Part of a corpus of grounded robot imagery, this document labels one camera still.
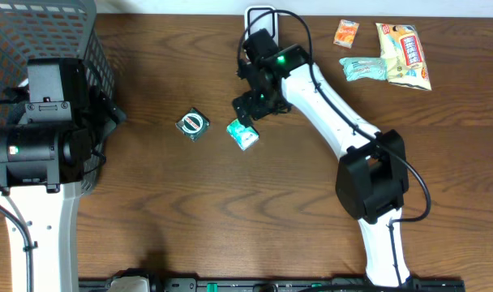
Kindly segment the teal tissue packet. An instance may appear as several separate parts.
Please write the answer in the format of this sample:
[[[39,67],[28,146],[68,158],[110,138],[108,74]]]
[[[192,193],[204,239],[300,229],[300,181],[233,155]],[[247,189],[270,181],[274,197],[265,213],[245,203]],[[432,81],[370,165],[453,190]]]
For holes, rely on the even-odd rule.
[[[247,150],[259,140],[259,134],[253,127],[245,127],[237,119],[226,127],[226,131],[242,151]]]

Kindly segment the dark green balm box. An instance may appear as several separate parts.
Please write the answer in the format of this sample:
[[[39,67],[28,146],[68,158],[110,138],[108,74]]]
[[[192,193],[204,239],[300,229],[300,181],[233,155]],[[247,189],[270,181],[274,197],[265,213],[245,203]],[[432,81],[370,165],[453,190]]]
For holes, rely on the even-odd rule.
[[[191,141],[197,141],[210,127],[209,119],[196,108],[190,108],[175,126]]]

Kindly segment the orange tissue packet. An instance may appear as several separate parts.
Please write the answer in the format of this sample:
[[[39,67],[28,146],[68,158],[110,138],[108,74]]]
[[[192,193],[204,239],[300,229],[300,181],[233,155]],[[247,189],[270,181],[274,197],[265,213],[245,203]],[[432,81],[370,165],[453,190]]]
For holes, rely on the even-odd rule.
[[[341,19],[333,38],[333,43],[345,48],[351,48],[359,28],[359,23]]]

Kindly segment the light green pouch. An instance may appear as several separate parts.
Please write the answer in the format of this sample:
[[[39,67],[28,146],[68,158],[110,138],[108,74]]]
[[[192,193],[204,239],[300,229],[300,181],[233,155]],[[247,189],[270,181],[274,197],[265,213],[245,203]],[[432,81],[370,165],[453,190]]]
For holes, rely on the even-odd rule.
[[[387,66],[382,58],[341,58],[339,63],[347,81],[368,78],[375,80],[387,79]]]

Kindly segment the yellow snack chip bag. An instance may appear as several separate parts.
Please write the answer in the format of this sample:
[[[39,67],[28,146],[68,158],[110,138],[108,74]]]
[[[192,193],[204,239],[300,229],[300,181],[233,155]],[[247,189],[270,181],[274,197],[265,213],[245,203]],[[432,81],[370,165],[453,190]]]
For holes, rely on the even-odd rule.
[[[425,54],[416,27],[409,24],[376,23],[380,57],[387,81],[397,86],[431,90]]]

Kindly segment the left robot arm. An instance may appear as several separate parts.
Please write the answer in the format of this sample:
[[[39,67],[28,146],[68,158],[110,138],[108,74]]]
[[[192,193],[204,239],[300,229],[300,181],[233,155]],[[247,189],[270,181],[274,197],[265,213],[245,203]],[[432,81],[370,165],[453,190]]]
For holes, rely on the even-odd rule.
[[[125,120],[93,62],[38,58],[4,90],[19,117],[0,127],[0,213],[10,233],[15,291],[79,288],[76,225],[86,178],[105,164],[101,145]]]

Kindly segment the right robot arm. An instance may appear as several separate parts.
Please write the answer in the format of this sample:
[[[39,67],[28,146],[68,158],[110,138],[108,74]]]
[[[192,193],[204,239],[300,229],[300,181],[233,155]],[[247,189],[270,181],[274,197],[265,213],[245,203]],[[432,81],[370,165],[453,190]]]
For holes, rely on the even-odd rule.
[[[240,49],[246,58],[238,62],[238,76],[251,88],[233,101],[238,121],[249,127],[269,114],[298,109],[338,159],[336,194],[360,226],[367,280],[375,286],[405,286],[410,272],[399,219],[409,182],[401,164],[405,157],[401,136],[396,131],[383,133],[360,117],[300,45],[281,49],[261,29]]]

